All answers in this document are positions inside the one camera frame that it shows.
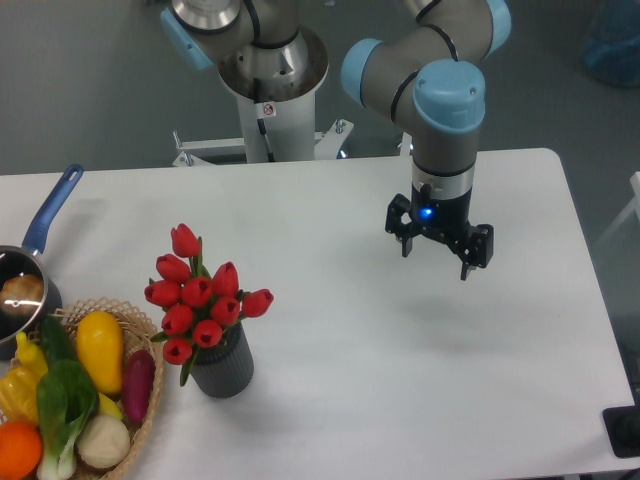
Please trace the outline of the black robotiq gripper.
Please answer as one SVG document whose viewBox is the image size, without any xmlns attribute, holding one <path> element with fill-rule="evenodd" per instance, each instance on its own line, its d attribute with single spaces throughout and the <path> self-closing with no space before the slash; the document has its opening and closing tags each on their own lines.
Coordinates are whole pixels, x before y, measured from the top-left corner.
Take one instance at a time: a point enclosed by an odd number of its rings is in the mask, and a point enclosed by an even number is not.
<svg viewBox="0 0 640 480">
<path fill-rule="evenodd" d="M 472 190 L 453 199 L 435 199 L 430 188 L 413 188 L 411 202 L 396 194 L 387 207 L 385 231 L 401 244 L 401 255 L 407 258 L 413 238 L 424 236 L 446 245 L 462 262 L 460 279 L 466 281 L 472 270 L 488 266 L 494 253 L 494 227 L 491 224 L 470 225 L 468 220 Z"/>
</svg>

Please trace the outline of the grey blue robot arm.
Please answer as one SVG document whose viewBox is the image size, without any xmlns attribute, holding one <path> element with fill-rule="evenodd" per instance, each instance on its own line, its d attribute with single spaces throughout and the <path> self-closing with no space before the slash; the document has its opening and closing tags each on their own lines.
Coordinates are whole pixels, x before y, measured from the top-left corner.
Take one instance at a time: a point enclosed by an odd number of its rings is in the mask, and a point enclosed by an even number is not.
<svg viewBox="0 0 640 480">
<path fill-rule="evenodd" d="M 390 202 L 386 231 L 409 253 L 415 237 L 446 245 L 462 272 L 486 267 L 494 230 L 469 222 L 485 80 L 478 62 L 507 40 L 502 1 L 410 1 L 416 29 L 387 44 L 355 43 L 340 79 L 345 93 L 412 140 L 409 196 Z M 322 40 L 304 27 L 294 1 L 173 1 L 161 24 L 196 69 L 215 66 L 235 95 L 247 160 L 309 160 L 315 99 L 328 71 Z"/>
</svg>

